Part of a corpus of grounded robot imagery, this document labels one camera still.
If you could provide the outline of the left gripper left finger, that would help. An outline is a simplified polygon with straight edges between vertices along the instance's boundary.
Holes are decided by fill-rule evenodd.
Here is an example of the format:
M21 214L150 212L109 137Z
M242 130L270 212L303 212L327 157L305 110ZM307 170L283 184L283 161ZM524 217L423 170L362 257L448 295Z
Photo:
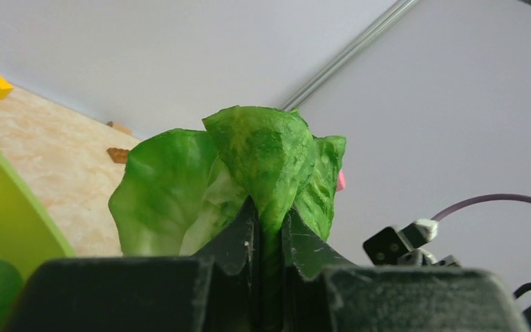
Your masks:
M232 222L195 258L212 263L202 304L204 331L258 331L260 325L260 225L247 197Z

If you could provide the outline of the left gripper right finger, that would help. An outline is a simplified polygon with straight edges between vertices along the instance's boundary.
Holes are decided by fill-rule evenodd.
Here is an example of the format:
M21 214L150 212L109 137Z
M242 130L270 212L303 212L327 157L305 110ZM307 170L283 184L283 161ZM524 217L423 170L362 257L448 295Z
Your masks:
M295 206L283 220L281 247L284 331L336 331L322 273L355 264L316 235Z

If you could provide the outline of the green toy lettuce leaf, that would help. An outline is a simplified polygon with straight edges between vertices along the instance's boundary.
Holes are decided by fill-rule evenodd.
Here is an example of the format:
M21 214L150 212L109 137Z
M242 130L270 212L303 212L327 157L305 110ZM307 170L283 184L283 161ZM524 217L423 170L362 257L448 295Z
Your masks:
M313 140L314 170L293 203L326 241L346 138ZM124 256L192 255L232 222L248 193L219 157L210 135L191 129L171 129L127 153L124 175L109 199Z

